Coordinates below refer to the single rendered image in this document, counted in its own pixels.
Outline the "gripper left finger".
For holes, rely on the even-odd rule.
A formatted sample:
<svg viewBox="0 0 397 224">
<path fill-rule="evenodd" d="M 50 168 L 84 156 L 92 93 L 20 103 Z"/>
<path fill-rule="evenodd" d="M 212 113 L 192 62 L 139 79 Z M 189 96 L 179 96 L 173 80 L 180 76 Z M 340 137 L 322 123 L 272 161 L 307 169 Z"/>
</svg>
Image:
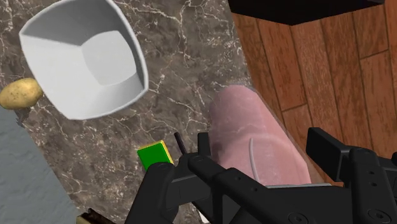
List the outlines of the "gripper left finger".
<svg viewBox="0 0 397 224">
<path fill-rule="evenodd" d="M 192 203 L 210 224 L 310 224 L 310 215 L 236 168 L 211 158 L 209 135 L 198 134 L 198 151 L 178 165 L 151 164 L 125 224 L 174 224 L 181 205 Z"/>
</svg>

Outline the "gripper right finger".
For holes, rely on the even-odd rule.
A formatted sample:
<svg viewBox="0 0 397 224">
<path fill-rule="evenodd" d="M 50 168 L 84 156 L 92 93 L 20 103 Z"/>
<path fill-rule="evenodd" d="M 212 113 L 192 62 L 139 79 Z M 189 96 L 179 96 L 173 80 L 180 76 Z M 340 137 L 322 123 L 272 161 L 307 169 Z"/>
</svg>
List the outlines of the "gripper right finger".
<svg viewBox="0 0 397 224">
<path fill-rule="evenodd" d="M 374 151 L 347 146 L 323 129 L 311 127 L 306 153 L 334 182 L 350 189 L 354 224 L 397 224 L 397 203 Z"/>
</svg>

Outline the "green and yellow sponge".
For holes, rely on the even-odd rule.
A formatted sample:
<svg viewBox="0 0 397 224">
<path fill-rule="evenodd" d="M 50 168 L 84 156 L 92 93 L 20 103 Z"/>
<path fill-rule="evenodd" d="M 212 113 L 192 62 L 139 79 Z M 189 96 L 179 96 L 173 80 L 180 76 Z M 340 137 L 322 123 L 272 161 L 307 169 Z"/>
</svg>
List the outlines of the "green and yellow sponge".
<svg viewBox="0 0 397 224">
<path fill-rule="evenodd" d="M 150 165 L 158 162 L 174 163 L 163 140 L 140 147 L 137 150 L 137 155 L 145 171 Z"/>
</svg>

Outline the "thin black rod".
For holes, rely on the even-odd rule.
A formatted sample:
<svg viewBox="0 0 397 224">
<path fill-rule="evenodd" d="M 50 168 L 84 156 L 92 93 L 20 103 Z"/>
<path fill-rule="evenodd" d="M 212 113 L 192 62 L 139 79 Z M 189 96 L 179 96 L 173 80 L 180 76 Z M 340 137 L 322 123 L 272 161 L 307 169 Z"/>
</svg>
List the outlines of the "thin black rod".
<svg viewBox="0 0 397 224">
<path fill-rule="evenodd" d="M 175 137 L 175 140 L 176 140 L 176 142 L 177 142 L 177 144 L 178 144 L 178 148 L 179 148 L 180 152 L 181 152 L 183 155 L 186 154 L 187 151 L 186 151 L 186 148 L 185 148 L 185 145 L 184 145 L 184 143 L 183 143 L 183 140 L 182 140 L 182 138 L 181 138 L 180 133 L 175 132 L 175 133 L 174 133 L 174 137 Z"/>
</svg>

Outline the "dark brown lumpy object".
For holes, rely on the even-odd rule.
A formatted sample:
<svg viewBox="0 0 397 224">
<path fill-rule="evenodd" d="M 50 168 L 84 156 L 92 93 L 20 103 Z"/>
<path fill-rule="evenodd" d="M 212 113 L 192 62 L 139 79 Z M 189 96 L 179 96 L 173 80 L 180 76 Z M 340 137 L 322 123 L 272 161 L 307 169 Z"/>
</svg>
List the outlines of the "dark brown lumpy object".
<svg viewBox="0 0 397 224">
<path fill-rule="evenodd" d="M 76 224 L 116 224 L 103 215 L 89 208 L 87 212 L 76 217 Z"/>
</svg>

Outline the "pink cylindrical container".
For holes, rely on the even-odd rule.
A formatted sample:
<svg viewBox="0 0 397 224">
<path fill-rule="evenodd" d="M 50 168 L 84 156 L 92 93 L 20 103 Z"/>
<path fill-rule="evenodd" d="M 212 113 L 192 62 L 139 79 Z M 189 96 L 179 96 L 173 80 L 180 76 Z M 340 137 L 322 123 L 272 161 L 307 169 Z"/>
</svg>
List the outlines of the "pink cylindrical container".
<svg viewBox="0 0 397 224">
<path fill-rule="evenodd" d="M 210 105 L 209 140 L 219 165 L 267 185 L 311 182 L 306 161 L 260 96 L 242 85 L 221 90 Z"/>
</svg>

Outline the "white square bowl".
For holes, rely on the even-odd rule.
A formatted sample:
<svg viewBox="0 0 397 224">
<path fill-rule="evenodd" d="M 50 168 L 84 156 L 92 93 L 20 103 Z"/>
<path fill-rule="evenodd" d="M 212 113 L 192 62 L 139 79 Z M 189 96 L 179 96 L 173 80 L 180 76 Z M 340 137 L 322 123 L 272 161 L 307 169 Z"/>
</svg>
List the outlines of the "white square bowl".
<svg viewBox="0 0 397 224">
<path fill-rule="evenodd" d="M 69 120 L 115 113 L 148 91 L 148 69 L 128 20 L 113 0 L 60 0 L 19 32 L 27 64 Z"/>
</svg>

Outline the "yellow-brown potato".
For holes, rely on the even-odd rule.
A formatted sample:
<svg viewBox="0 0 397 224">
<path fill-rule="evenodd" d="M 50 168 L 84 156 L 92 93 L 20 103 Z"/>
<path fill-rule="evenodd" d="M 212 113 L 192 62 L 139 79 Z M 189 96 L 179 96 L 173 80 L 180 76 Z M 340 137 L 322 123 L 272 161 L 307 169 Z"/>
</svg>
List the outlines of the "yellow-brown potato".
<svg viewBox="0 0 397 224">
<path fill-rule="evenodd" d="M 11 82 L 0 91 L 0 106 L 4 109 L 23 109 L 34 106 L 43 90 L 34 78 Z"/>
</svg>

